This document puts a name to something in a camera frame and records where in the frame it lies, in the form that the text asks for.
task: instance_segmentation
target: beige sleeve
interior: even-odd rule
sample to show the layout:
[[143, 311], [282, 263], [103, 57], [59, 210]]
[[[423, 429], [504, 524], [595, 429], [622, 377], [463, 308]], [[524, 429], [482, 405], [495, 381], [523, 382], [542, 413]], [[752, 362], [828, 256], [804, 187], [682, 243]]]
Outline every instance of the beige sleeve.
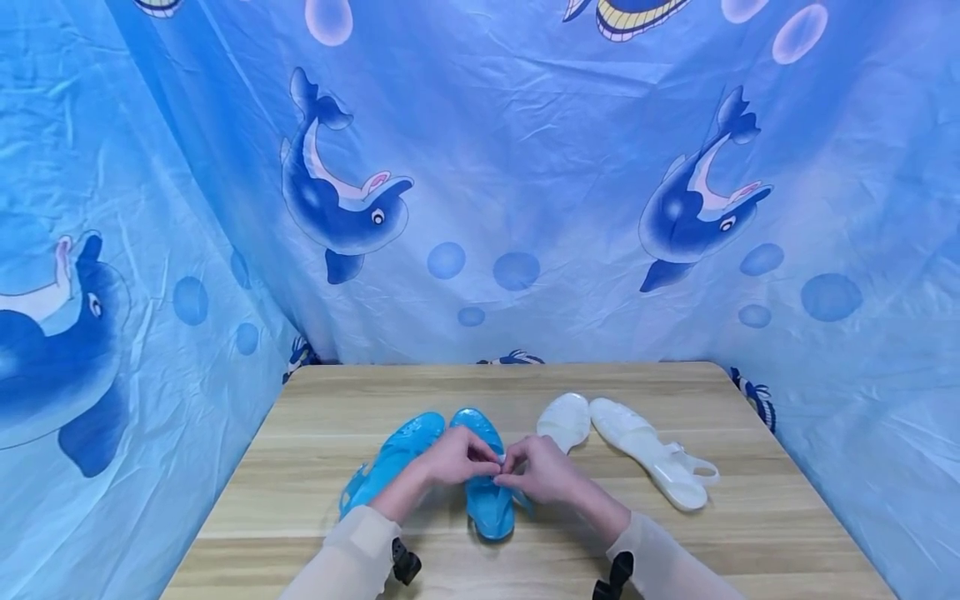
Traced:
[[633, 513], [607, 557], [612, 561], [621, 552], [634, 555], [631, 581], [644, 600], [744, 600], [648, 516]]
[[367, 506], [350, 511], [280, 600], [374, 600], [394, 567], [400, 527]]

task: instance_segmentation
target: blue curtain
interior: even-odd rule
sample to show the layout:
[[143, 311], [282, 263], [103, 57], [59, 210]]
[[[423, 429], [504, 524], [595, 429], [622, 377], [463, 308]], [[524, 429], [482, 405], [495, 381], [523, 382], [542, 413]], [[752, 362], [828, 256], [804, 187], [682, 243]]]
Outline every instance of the blue curtain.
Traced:
[[0, 15], [0, 598], [158, 595], [318, 355], [713, 361], [960, 595], [955, 3]]

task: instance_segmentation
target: wood grain surface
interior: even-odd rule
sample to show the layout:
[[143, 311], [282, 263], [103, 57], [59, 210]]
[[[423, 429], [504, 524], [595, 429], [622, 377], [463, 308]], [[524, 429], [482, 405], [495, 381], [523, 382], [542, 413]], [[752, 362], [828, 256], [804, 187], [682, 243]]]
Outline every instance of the wood grain surface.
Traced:
[[[710, 504], [688, 516], [596, 432], [571, 452], [751, 600], [894, 597], [723, 371], [659, 363], [300, 369], [162, 600], [276, 599], [336, 523], [347, 480], [399, 425], [426, 410], [449, 418], [475, 406], [509, 444], [567, 391], [631, 406], [662, 441], [719, 468]], [[462, 490], [431, 493], [404, 532], [423, 571], [410, 588], [391, 580], [387, 598], [586, 600], [610, 569], [587, 526], [556, 508], [539, 507], [534, 519], [517, 511], [507, 542], [481, 544]]]

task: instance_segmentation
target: hand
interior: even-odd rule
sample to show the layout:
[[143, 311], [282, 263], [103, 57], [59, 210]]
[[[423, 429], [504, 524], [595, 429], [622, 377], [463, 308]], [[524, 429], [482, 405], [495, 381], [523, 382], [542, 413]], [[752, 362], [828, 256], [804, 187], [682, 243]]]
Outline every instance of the hand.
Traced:
[[[527, 469], [520, 474], [524, 461]], [[493, 479], [496, 485], [519, 490], [540, 504], [570, 503], [589, 483], [548, 436], [527, 436], [507, 448], [501, 473]]]
[[500, 473], [496, 452], [463, 426], [447, 429], [415, 463], [429, 484], [455, 486], [473, 477]]

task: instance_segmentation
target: forearm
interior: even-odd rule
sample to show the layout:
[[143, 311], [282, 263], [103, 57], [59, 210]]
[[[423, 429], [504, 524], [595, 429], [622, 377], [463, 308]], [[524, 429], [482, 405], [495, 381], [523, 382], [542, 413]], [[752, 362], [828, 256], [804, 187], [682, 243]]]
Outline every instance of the forearm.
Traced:
[[324, 547], [280, 600], [374, 600], [394, 566], [393, 541], [429, 488], [426, 469], [414, 461], [369, 506], [350, 511]]
[[358, 506], [330, 531], [280, 600], [374, 600], [390, 576], [399, 536], [396, 522]]
[[576, 511], [610, 549], [634, 555], [631, 581], [644, 600], [743, 600], [722, 577], [684, 550], [651, 518], [630, 509], [590, 482], [574, 494]]
[[569, 504], [590, 524], [606, 548], [630, 525], [630, 509], [590, 479], [584, 478], [583, 483], [571, 491]]
[[370, 507], [395, 523], [407, 520], [430, 489], [429, 469], [415, 459], [371, 500]]

